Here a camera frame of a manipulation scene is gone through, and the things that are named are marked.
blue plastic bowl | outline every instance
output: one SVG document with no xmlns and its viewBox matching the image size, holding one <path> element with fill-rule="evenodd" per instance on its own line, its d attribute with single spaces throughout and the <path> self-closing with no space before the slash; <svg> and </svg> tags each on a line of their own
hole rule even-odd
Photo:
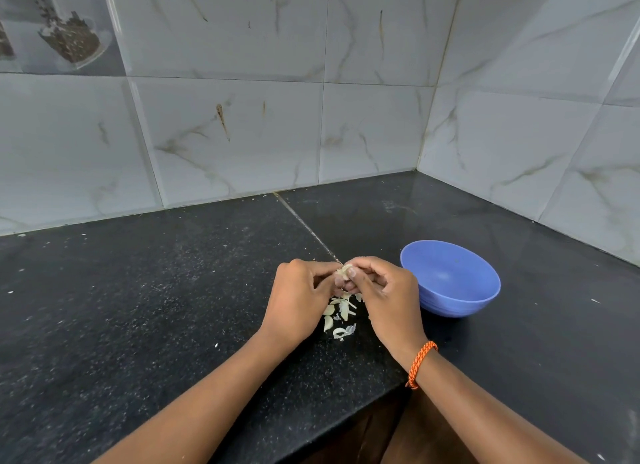
<svg viewBox="0 0 640 464">
<path fill-rule="evenodd" d="M 400 264 L 418 279 L 420 306 L 444 317 L 475 314 L 500 293 L 500 277 L 484 258 L 437 240 L 409 243 Z"/>
</svg>

black granite countertop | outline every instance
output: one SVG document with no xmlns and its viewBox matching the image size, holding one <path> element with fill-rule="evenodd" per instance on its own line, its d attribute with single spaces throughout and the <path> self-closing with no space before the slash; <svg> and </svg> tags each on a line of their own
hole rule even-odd
<svg viewBox="0 0 640 464">
<path fill-rule="evenodd" d="M 487 259 L 487 308 L 423 313 L 441 353 L 588 461 L 639 459 L 639 269 L 416 172 L 282 196 L 342 261 L 417 239 Z M 0 238 L 0 462 L 90 462 L 242 346 L 292 258 L 330 259 L 273 195 Z M 213 461 L 281 460 L 400 387 L 356 322 L 300 346 Z"/>
</svg>

orange braided bracelet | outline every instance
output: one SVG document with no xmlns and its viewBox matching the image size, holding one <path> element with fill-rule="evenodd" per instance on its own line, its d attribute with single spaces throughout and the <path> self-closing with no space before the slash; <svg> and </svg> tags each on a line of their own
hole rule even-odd
<svg viewBox="0 0 640 464">
<path fill-rule="evenodd" d="M 433 341 L 428 341 L 427 344 L 422 346 L 420 351 L 418 351 L 418 356 L 413 360 L 413 364 L 411 365 L 411 369 L 409 370 L 409 381 L 406 382 L 405 387 L 409 387 L 412 390 L 417 390 L 418 385 L 415 384 L 415 377 L 418 376 L 418 370 L 420 369 L 420 365 L 422 364 L 422 360 L 427 355 L 431 348 L 436 348 L 438 350 L 438 346 Z"/>
</svg>

forearm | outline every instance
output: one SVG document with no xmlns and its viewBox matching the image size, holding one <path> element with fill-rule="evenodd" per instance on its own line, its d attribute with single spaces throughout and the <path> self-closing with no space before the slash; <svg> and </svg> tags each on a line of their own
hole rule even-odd
<svg viewBox="0 0 640 464">
<path fill-rule="evenodd" d="M 247 402 L 288 353 L 259 331 L 235 355 L 96 463 L 205 464 Z"/>
<path fill-rule="evenodd" d="M 584 462 L 436 351 L 430 351 L 422 362 L 416 382 L 480 463 Z"/>
</svg>

left hand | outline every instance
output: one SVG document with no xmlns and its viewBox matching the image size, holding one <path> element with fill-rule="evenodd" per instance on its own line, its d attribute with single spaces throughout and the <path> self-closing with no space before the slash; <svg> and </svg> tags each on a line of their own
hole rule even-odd
<svg viewBox="0 0 640 464">
<path fill-rule="evenodd" d="M 341 266 L 298 259 L 280 264 L 260 330 L 293 351 L 316 329 L 336 290 L 332 275 Z"/>
</svg>

